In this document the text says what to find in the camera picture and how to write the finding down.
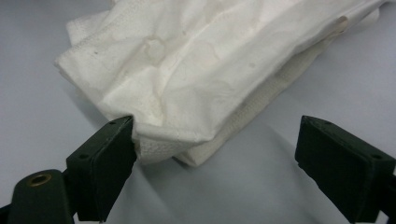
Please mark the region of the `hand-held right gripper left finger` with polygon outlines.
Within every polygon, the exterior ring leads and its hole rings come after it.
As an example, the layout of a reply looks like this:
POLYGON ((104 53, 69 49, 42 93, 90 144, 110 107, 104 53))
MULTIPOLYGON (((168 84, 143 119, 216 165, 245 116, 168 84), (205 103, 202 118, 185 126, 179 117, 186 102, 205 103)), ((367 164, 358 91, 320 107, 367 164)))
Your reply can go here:
POLYGON ((105 222, 132 173, 134 118, 114 119, 66 159, 73 210, 81 221, 105 222))

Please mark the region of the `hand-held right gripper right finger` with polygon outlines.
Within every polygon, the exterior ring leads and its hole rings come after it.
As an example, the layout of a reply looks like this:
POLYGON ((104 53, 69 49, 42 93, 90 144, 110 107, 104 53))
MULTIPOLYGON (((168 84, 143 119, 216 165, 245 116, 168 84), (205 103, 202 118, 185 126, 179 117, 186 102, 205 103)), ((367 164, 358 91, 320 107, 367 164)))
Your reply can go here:
POLYGON ((350 223, 396 223, 396 159, 339 126, 301 118, 295 160, 350 223))

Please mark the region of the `white baby romper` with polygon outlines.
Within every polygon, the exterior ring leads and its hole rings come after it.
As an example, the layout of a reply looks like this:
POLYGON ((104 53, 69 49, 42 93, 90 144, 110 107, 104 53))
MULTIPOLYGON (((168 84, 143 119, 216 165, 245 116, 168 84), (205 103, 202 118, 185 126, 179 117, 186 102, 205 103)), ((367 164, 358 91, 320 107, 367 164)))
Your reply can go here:
POLYGON ((68 23, 56 64, 106 118, 134 117, 143 163, 198 166, 387 2, 113 0, 68 23))

